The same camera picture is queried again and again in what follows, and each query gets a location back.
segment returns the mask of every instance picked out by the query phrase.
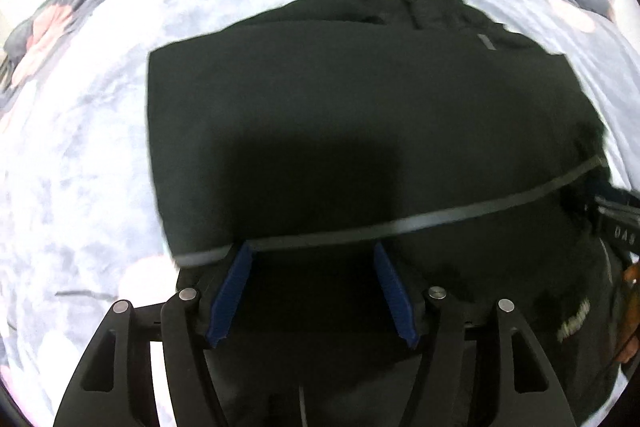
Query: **reflective stripe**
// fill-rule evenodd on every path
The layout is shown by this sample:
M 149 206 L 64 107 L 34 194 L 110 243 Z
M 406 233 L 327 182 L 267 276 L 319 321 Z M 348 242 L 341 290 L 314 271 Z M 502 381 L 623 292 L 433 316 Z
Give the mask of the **reflective stripe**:
M 484 42 L 484 45 L 487 48 L 489 48 L 492 52 L 496 51 L 494 43 L 489 40 L 489 37 L 487 37 L 486 35 L 484 35 L 482 33 L 478 33 L 478 37 L 480 37 L 480 40 L 482 42 Z
M 521 206 L 523 204 L 532 203 L 539 200 L 558 188 L 564 187 L 575 182 L 581 176 L 587 174 L 592 169 L 602 166 L 603 159 L 594 156 L 590 160 L 554 178 L 538 187 L 510 194 L 496 200 L 480 201 L 463 206 L 455 206 L 453 208 L 445 208 L 444 210 L 434 210 L 433 212 L 425 212 L 415 216 L 403 217 L 387 223 L 371 225 L 369 227 L 359 227 L 357 229 L 336 230 L 334 232 L 314 232 L 301 235 L 281 235 L 276 237 L 265 237 L 261 239 L 249 239 L 247 242 L 255 251 L 272 251 L 272 250 L 293 250 L 296 248 L 311 247 L 327 247 L 332 245 L 346 245 L 348 243 L 357 243 L 360 241 L 376 241 L 385 237 L 392 237 L 403 233 L 417 232 L 418 230 L 437 227 L 438 225 L 446 225 L 457 221 L 464 221 L 473 217 L 485 216 L 501 212 L 508 208 Z M 204 264 L 215 263 L 224 258 L 226 252 L 231 245 L 214 248 L 212 250 L 201 251 L 196 253 L 185 253 L 174 256 L 175 262 L 179 267 L 201 266 Z

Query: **metal screw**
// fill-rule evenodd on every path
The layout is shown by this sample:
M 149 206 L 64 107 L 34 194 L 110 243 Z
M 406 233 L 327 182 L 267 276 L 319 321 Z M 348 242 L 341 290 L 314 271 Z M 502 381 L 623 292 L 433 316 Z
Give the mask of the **metal screw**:
M 432 286 L 431 288 L 429 288 L 429 296 L 432 299 L 436 299 L 439 301 L 447 296 L 447 291 L 440 286 Z
M 180 293 L 178 293 L 178 297 L 180 297 L 181 301 L 193 301 L 197 295 L 198 292 L 196 292 L 194 288 L 185 288 L 184 290 L 180 290 Z
M 114 313 L 124 313 L 129 309 L 129 303 L 127 301 L 118 301 L 113 305 Z
M 516 309 L 516 306 L 509 299 L 500 299 L 498 301 L 498 308 L 500 308 L 503 312 L 511 313 Z

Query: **blue gripper pad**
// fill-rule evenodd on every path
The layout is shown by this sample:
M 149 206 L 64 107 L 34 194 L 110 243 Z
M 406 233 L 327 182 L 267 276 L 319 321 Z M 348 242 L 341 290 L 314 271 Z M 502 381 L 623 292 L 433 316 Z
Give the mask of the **blue gripper pad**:
M 415 328 L 414 308 L 398 272 L 381 243 L 376 243 L 373 249 L 373 263 L 386 304 L 396 325 L 396 331 L 400 338 L 406 340 L 409 347 L 415 349 L 420 335 Z
M 231 264 L 216 298 L 211 304 L 209 330 L 206 339 L 210 346 L 216 347 L 224 339 L 234 319 L 242 291 L 251 272 L 254 262 L 254 251 L 248 243 L 244 243 Z

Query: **bed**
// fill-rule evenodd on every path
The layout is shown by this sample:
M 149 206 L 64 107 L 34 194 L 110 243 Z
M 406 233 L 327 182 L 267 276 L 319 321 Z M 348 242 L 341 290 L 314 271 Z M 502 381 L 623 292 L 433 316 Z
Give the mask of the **bed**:
M 47 0 L 8 38 L 0 71 L 0 371 L 36 427 L 52 425 L 114 301 L 142 306 L 174 292 L 177 267 L 146 146 L 148 53 L 291 1 Z M 568 57 L 606 122 L 614 183 L 638 188 L 640 56 L 617 29 L 611 0 L 465 1 Z M 159 347 L 154 385 L 161 424 L 170 426 L 166 383 L 156 378 Z

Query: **gray fabric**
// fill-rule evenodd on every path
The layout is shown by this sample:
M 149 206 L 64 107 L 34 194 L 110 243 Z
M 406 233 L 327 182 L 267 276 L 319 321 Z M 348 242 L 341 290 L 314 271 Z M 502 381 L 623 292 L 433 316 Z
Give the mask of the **gray fabric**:
M 290 1 L 48 0 L 36 13 L 70 4 L 74 14 L 41 67 L 3 99 L 12 118 L 0 134 L 0 288 L 10 327 L 0 332 L 37 425 L 52 424 L 127 273 L 166 252 L 146 149 L 148 52 Z M 615 181 L 638 188 L 640 57 L 603 16 L 605 0 L 565 1 L 593 20 L 593 32 L 568 24 L 548 0 L 466 0 L 567 55 L 610 130 Z M 32 31 L 33 19 L 7 41 L 14 66 Z M 166 407 L 162 425 L 171 425 Z

